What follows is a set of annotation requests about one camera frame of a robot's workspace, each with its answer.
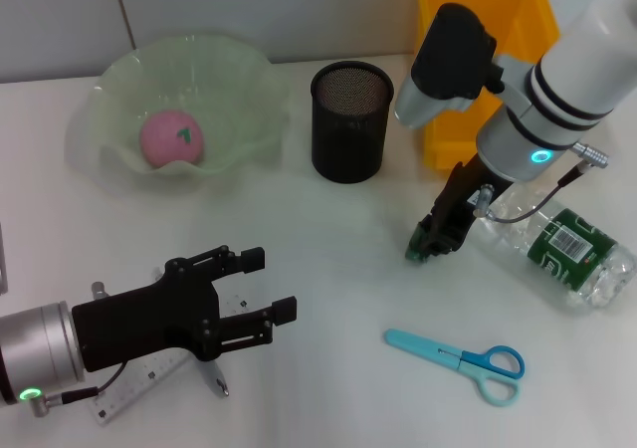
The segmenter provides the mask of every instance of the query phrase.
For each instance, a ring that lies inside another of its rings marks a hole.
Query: black mesh pencil holder
[[[394,87],[379,68],[339,62],[312,80],[312,163],[340,183],[370,178],[382,163]]]

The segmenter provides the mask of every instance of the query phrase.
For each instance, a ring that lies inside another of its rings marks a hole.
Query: white tabletop
[[[366,61],[396,89],[410,63]],[[579,316],[498,267],[475,241],[422,267],[407,263],[408,238],[444,181],[420,164],[419,139],[393,117],[375,177],[337,185],[318,176],[310,81],[325,63],[279,66],[294,96],[278,163],[244,166],[198,188],[113,193],[65,163],[65,131],[95,79],[0,86],[9,279],[0,315],[86,302],[96,280],[111,293],[134,289],[166,260],[221,244],[263,246],[267,267],[219,281],[219,292],[248,288],[253,308],[299,300],[298,320],[276,328],[274,343],[219,358],[228,399],[187,364],[106,427],[83,403],[44,419],[26,405],[5,407],[2,446],[635,446],[634,288],[609,310]],[[633,250],[635,117],[625,104],[595,130],[612,165],[558,198]],[[563,159],[547,180],[574,162]],[[389,328],[472,351],[516,348],[527,362],[520,400],[487,404],[469,379],[386,345]]]

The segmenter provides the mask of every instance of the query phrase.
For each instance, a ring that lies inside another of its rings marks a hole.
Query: green indicator light
[[[31,398],[36,398],[42,394],[42,390],[38,388],[27,388],[26,390],[22,390],[20,393],[21,400],[30,400]]]

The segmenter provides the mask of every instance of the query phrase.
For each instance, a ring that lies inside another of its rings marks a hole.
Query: yellow plastic box
[[[535,63],[559,37],[548,0],[418,0],[420,18],[415,53],[425,30],[443,3],[454,2],[470,8],[498,40],[496,53],[507,53]],[[500,106],[487,90],[466,112],[445,112],[425,128],[425,164],[447,171],[458,161],[467,162],[476,153],[476,134]]]

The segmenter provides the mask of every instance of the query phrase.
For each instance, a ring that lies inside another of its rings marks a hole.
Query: blue scissors
[[[473,378],[478,383],[478,388],[483,398],[492,405],[509,406],[518,399],[520,394],[518,380],[525,374],[525,361],[510,346],[497,345],[482,354],[471,353],[470,351],[460,350],[454,346],[445,345],[408,332],[397,331],[396,329],[385,332],[385,341],[391,346],[408,351],[447,368],[458,370],[463,375]],[[501,352],[509,353],[518,361],[520,370],[517,373],[491,364],[492,355]],[[487,389],[487,380],[489,379],[508,386],[513,390],[513,394],[506,399],[500,399],[492,395]]]

